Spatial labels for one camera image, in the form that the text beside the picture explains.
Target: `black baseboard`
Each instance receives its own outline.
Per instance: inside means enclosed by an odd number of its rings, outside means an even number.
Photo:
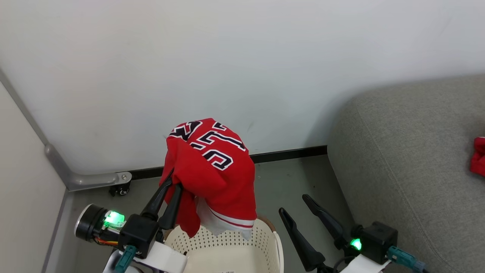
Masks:
[[[322,155],[322,154],[327,154],[327,145],[303,148],[303,149],[271,152],[271,153],[265,153],[265,154],[254,154],[251,156],[251,159],[253,160],[254,164],[257,164],[257,163],[263,163],[263,162],[316,156],[316,155]],[[130,171],[130,173],[132,175],[132,178],[131,178],[132,181],[153,178],[153,177],[160,177],[162,176],[162,173],[163,173],[163,167],[134,170],[134,171]]]

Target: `black cable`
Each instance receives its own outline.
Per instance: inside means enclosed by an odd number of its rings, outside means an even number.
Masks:
[[[338,272],[338,271],[337,271],[337,268],[339,267],[339,265],[340,265],[340,264],[341,264],[343,261],[345,261],[345,260],[347,260],[347,259],[350,259],[350,258],[352,258],[352,259],[351,259],[351,261],[352,261],[352,260],[353,260],[355,257],[354,257],[354,256],[346,256],[346,257],[343,257],[342,259],[338,260],[338,261],[335,263],[335,265],[334,265],[334,270],[333,270],[333,273],[337,273],[337,272]]]

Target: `red stripe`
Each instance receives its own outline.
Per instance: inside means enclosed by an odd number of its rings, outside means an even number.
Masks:
[[[221,219],[221,220],[223,220],[224,222],[227,222],[227,223],[229,223],[229,224],[236,225],[236,226],[240,226],[240,227],[247,227],[247,228],[252,228],[252,227],[253,227],[252,225],[243,225],[243,224],[236,224],[236,223],[229,222],[228,220],[226,220],[226,219],[222,219],[222,218],[220,218],[219,216],[215,215],[215,214],[212,212],[212,210],[211,210],[210,212],[211,212],[211,213],[212,213],[212,214],[213,214],[215,217],[217,217],[217,218],[219,218],[219,219]]]

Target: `red cloth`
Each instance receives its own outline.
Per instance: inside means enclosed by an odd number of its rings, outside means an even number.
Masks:
[[[255,167],[236,133],[213,119],[191,121],[173,129],[167,137],[167,148],[160,184],[173,168],[173,183],[182,183],[185,189],[177,223],[190,237],[200,227],[195,196],[204,198],[219,216],[256,219]],[[173,188],[165,201],[170,201],[172,195]]]
[[[485,137],[477,137],[475,153],[471,158],[470,171],[485,176]]]

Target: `teal connector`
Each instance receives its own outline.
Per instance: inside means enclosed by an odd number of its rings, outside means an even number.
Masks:
[[[424,270],[425,264],[421,261],[418,261],[414,256],[411,254],[402,251],[401,249],[391,246],[388,249],[388,259],[400,264],[404,265],[407,268],[410,268],[415,273],[422,273]]]
[[[131,261],[135,258],[136,251],[136,247],[128,245],[123,252],[123,255],[116,263],[114,271],[116,273],[125,273],[126,269],[128,269],[128,266],[131,264]]]

